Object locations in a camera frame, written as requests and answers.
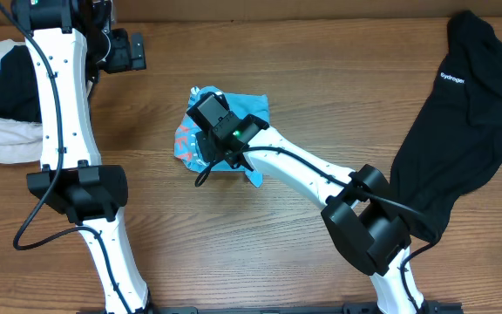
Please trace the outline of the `light blue t-shirt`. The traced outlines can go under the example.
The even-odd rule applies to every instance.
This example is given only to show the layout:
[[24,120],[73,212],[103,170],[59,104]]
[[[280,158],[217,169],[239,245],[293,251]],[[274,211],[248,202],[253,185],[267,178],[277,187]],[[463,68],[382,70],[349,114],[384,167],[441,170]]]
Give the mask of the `light blue t-shirt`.
[[[227,99],[230,109],[241,119],[248,114],[253,114],[254,116],[267,122],[270,121],[270,109],[268,96],[266,94],[252,95],[223,92],[213,85],[205,86],[203,88],[199,88],[198,86],[193,87],[189,95],[187,108],[194,106],[200,98],[208,92],[223,93]],[[198,148],[198,132],[200,132],[200,128],[196,126],[193,120],[185,114],[180,125],[175,131],[173,146],[173,156],[181,160],[189,170],[196,173],[202,172],[208,165],[208,162],[204,159],[204,154]],[[256,171],[247,170],[244,167],[232,169],[225,161],[214,166],[213,171],[243,172],[256,188],[259,188],[263,183],[262,174]]]

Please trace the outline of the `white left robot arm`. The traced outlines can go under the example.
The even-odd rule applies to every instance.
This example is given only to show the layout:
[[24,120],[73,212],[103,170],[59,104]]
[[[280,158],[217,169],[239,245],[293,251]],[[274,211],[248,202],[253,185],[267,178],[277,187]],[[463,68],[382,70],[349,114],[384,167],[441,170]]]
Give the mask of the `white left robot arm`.
[[92,131],[89,94],[108,74],[146,68],[143,37],[113,28],[111,1],[16,0],[7,14],[25,36],[37,81],[43,127],[40,169],[27,187],[38,202],[13,240],[17,250],[38,248],[63,236],[22,244],[41,207],[65,215],[92,256],[102,284],[104,313],[151,313],[126,232],[125,170],[105,165]]

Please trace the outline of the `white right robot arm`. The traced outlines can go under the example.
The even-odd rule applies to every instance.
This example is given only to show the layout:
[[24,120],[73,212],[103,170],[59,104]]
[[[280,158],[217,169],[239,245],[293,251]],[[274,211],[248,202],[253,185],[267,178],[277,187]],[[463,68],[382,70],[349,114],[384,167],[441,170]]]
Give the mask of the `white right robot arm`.
[[193,121],[205,134],[214,164],[226,161],[276,178],[321,210],[337,251],[370,277],[379,312],[427,312],[410,272],[410,235],[426,220],[392,196],[376,168],[355,171],[322,160],[254,115]]

